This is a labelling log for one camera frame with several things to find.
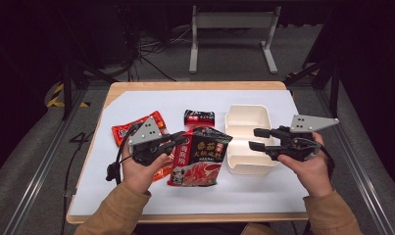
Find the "box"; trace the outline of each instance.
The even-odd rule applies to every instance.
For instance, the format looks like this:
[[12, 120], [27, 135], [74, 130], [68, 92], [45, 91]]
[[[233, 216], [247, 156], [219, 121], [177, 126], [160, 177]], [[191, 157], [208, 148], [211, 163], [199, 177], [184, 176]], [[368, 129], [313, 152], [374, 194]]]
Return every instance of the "box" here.
[[267, 175], [278, 164], [265, 153], [249, 148], [249, 141], [274, 145], [272, 138], [256, 137], [255, 128], [271, 129], [266, 107], [233, 105], [225, 115], [225, 133], [233, 137], [227, 148], [227, 169], [234, 174]]

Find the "takeout container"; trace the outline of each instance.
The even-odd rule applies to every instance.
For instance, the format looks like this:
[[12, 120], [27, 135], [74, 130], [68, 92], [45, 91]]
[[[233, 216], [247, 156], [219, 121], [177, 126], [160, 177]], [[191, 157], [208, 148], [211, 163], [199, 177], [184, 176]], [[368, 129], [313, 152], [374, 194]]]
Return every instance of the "takeout container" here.
[[256, 137], [255, 128], [271, 129], [266, 107], [233, 105], [225, 115], [225, 133], [233, 137], [227, 148], [227, 169], [234, 174], [267, 175], [278, 164], [263, 152], [249, 148], [249, 141], [274, 145], [272, 138]]

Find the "white plastic tray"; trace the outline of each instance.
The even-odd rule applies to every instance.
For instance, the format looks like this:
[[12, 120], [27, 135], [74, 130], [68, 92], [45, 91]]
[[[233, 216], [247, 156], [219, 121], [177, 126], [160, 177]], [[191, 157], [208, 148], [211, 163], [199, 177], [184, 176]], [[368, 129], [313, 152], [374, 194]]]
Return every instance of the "white plastic tray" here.
[[255, 128], [271, 129], [266, 107], [232, 105], [225, 115], [225, 133], [232, 136], [227, 147], [227, 169], [234, 174], [267, 175], [278, 164], [265, 153], [249, 148], [249, 141], [274, 145], [272, 138], [256, 137]]

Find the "gray floor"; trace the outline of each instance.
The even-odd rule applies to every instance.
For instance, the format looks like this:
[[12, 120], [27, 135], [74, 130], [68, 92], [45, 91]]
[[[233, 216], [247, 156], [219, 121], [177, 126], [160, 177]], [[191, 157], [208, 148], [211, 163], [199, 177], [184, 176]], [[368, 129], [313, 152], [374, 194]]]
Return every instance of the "gray floor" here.
[[[306, 25], [280, 27], [276, 30], [272, 54], [278, 74], [269, 73], [261, 51], [259, 42], [264, 32], [253, 29], [240, 36], [218, 30], [199, 34], [200, 51], [196, 74], [188, 72], [188, 41], [146, 58], [178, 81], [284, 80], [288, 73], [301, 69], [320, 29], [319, 25]], [[168, 81], [145, 61], [136, 61], [135, 66], [136, 70], [131, 69], [135, 80]], [[126, 73], [118, 76], [118, 79], [127, 81]], [[301, 84], [308, 83], [307, 81], [308, 78], [288, 87], [294, 92], [299, 113], [327, 117], [325, 98], [328, 96], [328, 88], [323, 92], [314, 91]], [[48, 113], [17, 146], [0, 171], [0, 234], [4, 231], [6, 234], [60, 233], [66, 171], [75, 153], [69, 175], [69, 188], [74, 189], [90, 144], [83, 144], [77, 152], [77, 143], [69, 141], [80, 132], [88, 134], [95, 129], [108, 88], [106, 83], [94, 81], [86, 91], [74, 92], [80, 100], [90, 102], [91, 106], [75, 109], [67, 121], [61, 121], [63, 108], [49, 108]], [[46, 102], [50, 97], [51, 92], [46, 94]], [[395, 234], [395, 184], [380, 163], [343, 89], [340, 90], [338, 114], [341, 132], [333, 128], [321, 132], [328, 151], [336, 161], [334, 186], [352, 208], [365, 234]], [[344, 142], [351, 147], [352, 153], [346, 151], [346, 147], [341, 144], [340, 133]], [[366, 173], [368, 187], [362, 185], [361, 177], [357, 176], [357, 167], [351, 164], [351, 158]], [[31, 180], [40, 173], [37, 171], [41, 169], [40, 164], [45, 166], [42, 167], [45, 174], [41, 174], [45, 177], [37, 177], [35, 185]], [[28, 186], [32, 186], [32, 197], [25, 193]], [[370, 200], [368, 193], [373, 193]], [[23, 197], [32, 200], [21, 204]], [[295, 222], [298, 233], [304, 225], [305, 222]], [[274, 222], [272, 228], [279, 234], [295, 234], [289, 221]], [[65, 234], [73, 234], [74, 229], [75, 225], [66, 224]]]

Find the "red snack bag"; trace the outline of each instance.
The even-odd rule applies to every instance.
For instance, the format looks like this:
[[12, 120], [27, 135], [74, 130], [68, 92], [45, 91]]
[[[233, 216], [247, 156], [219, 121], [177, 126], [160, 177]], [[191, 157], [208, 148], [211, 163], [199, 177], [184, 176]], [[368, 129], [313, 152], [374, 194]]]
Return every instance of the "red snack bag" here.
[[132, 122], [127, 123], [125, 125], [112, 126], [112, 133], [114, 135], [115, 142], [116, 142], [117, 146], [118, 147], [121, 146], [124, 136], [126, 135], [127, 131], [134, 123], [141, 122], [141, 121], [143, 122], [146, 119], [148, 119], [148, 117], [150, 117], [150, 116], [152, 116], [154, 118], [155, 122], [158, 125], [158, 128], [160, 128], [161, 133], [163, 133], [163, 134], [168, 133], [166, 123], [164, 122], [163, 117], [161, 116], [160, 112], [155, 111], [154, 113], [152, 113], [149, 116], [142, 117], [138, 120], [132, 121]]
[[211, 186], [219, 171], [232, 137], [210, 126], [194, 128], [183, 134], [188, 141], [175, 147], [173, 172], [169, 185]]
[[184, 126], [186, 131], [201, 126], [215, 127], [215, 113], [186, 110], [184, 112]]

